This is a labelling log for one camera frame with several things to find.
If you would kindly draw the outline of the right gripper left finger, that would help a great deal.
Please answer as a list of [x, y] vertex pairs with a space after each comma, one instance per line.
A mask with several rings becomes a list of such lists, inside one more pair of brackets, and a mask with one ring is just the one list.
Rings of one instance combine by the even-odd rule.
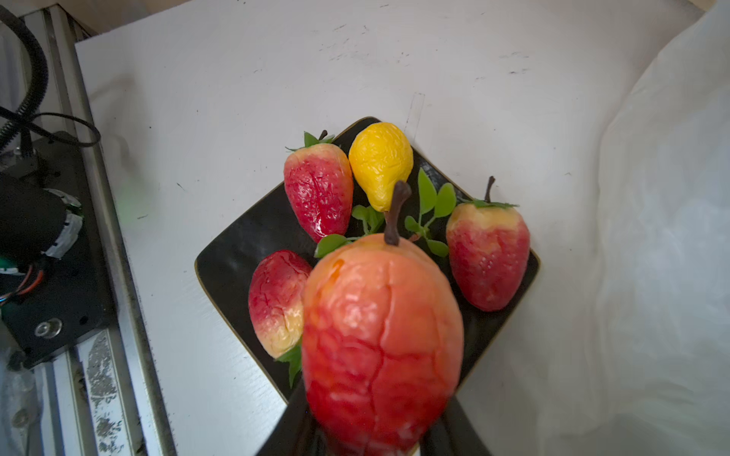
[[313, 416], [304, 383], [299, 383], [258, 456], [325, 456], [328, 454], [324, 434]]

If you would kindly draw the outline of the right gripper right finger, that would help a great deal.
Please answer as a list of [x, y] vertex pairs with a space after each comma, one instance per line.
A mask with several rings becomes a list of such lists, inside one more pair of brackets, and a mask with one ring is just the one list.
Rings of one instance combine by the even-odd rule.
[[423, 456], [491, 456], [456, 397], [420, 440]]

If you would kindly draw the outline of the red orange fake pear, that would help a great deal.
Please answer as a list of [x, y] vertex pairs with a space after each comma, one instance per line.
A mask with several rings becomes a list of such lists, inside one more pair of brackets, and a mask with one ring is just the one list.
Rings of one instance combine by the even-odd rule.
[[463, 361], [450, 282], [399, 235], [399, 182], [381, 234], [322, 258], [303, 292], [309, 408], [334, 455], [404, 455], [443, 414]]

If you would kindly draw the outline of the white plastic bag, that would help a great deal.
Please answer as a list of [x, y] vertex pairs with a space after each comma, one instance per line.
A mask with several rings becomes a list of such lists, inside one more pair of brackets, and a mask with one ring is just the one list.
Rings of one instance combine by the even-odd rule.
[[729, 451], [729, 5], [654, 58], [599, 150], [596, 255], [541, 455]]

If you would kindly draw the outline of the green fake leaf sprig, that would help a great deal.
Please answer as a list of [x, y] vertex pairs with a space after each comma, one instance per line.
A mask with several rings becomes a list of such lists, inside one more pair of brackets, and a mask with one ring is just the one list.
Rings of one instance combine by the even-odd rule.
[[[436, 232], [432, 225], [439, 220], [445, 220], [454, 212], [457, 203], [455, 187], [447, 182], [441, 188], [436, 189], [430, 175], [424, 168], [419, 169], [416, 183], [418, 214], [416, 218], [410, 215], [405, 217], [405, 229], [412, 235], [412, 242], [422, 239], [432, 255], [446, 258], [449, 255], [449, 247], [445, 241], [439, 241], [435, 237]], [[314, 253], [315, 258], [324, 258], [346, 244], [378, 233], [386, 222], [386, 216], [376, 211], [372, 206], [355, 205], [352, 217], [361, 223], [363, 233], [353, 237], [338, 234], [326, 236], [317, 244]]]

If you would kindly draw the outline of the yellow fake pear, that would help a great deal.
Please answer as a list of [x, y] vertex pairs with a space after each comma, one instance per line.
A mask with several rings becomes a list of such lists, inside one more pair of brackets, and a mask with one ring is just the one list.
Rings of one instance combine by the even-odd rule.
[[414, 152], [405, 133], [393, 123], [374, 123], [357, 134], [349, 150], [357, 183], [378, 212], [391, 209], [395, 185], [408, 180]]

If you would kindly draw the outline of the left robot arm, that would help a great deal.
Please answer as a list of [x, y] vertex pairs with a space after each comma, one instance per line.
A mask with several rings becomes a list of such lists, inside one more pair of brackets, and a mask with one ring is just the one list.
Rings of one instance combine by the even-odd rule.
[[[16, 136], [20, 136], [19, 150], [23, 162], [28, 161], [32, 155], [32, 132], [43, 138], [65, 144], [66, 146], [76, 147], [93, 147], [101, 142], [102, 136], [100, 131], [91, 123], [80, 118], [52, 112], [37, 113], [41, 103], [45, 99], [49, 85], [49, 67], [46, 55], [40, 46], [40, 43], [26, 26], [26, 24], [17, 16], [12, 14], [9, 9], [1, 6], [1, 23], [7, 26], [17, 37], [19, 42], [26, 49], [26, 53], [30, 58], [30, 86], [26, 92], [25, 98], [15, 111], [8, 110], [1, 106], [1, 118], [7, 122], [1, 127], [1, 152], [8, 146]], [[90, 142], [79, 142], [78, 140], [62, 139], [59, 135], [51, 133], [42, 127], [38, 127], [34, 120], [38, 117], [49, 116], [70, 120], [87, 127], [91, 133], [92, 140]], [[32, 248], [30, 253], [26, 254], [21, 249], [20, 253], [11, 253], [11, 247], [26, 247], [22, 245], [22, 237], [30, 235], [29, 228], [21, 228], [21, 240], [11, 242], [9, 247], [1, 247], [1, 274], [12, 271], [10, 274], [19, 274], [19, 271], [26, 264], [31, 263], [36, 257], [41, 255], [39, 250]]]

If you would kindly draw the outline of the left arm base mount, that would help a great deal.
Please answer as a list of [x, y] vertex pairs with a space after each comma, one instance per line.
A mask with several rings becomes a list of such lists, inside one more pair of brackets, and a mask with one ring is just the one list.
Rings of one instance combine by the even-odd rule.
[[49, 139], [1, 170], [1, 247], [40, 254], [1, 274], [1, 318], [30, 368], [110, 326], [115, 305], [82, 151]]

